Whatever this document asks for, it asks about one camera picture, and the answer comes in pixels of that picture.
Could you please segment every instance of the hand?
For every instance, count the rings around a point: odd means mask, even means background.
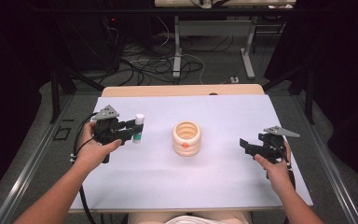
[[[79,141],[80,146],[91,139],[95,126],[96,122],[89,122],[84,125],[83,133]],[[104,146],[101,146],[95,140],[91,140],[78,152],[75,165],[79,165],[83,169],[86,169],[87,172],[91,172],[101,164],[107,154],[116,150],[120,145],[120,139]]]
[[[287,142],[285,142],[284,144],[286,146],[286,157],[290,161],[291,148],[289,147]],[[272,164],[259,154],[255,155],[255,160],[267,171],[272,189],[278,195],[283,193],[285,190],[293,189],[293,185],[290,181],[289,173],[287,170],[287,165],[284,160]]]

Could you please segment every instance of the small bottle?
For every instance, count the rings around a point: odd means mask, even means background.
[[[137,125],[144,124],[144,121],[145,121],[145,115],[137,114],[135,116],[135,124],[137,124]],[[141,138],[142,138],[142,133],[134,133],[133,137],[132,137],[132,142],[136,143],[136,144],[140,143]]]

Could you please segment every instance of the wrist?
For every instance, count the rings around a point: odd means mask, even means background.
[[[89,175],[89,173],[91,173],[92,169],[88,168],[85,165],[82,165],[79,162],[75,162],[71,167],[71,171],[79,176],[86,177],[87,175]]]
[[[274,190],[280,198],[286,198],[290,195],[297,194],[293,185],[281,186],[279,189]]]

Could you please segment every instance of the metal frame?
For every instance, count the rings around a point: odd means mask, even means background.
[[[175,16],[175,59],[173,63],[173,78],[180,77],[182,50],[180,48],[181,35],[237,35],[246,36],[246,45],[241,49],[241,57],[245,66],[246,75],[255,78],[255,73],[249,58],[257,17],[251,21],[179,21]]]

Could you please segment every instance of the desk leg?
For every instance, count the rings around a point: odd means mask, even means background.
[[[175,59],[173,61],[173,78],[180,77],[180,66],[182,61],[182,50],[180,48],[179,18],[175,16]]]
[[[252,22],[249,27],[248,39],[246,41],[245,49],[241,49],[243,64],[245,65],[246,75],[248,76],[249,79],[255,78],[255,72],[251,64],[251,59],[249,58],[249,52],[252,48],[252,41],[255,36],[256,26],[257,26],[257,17],[252,17]]]

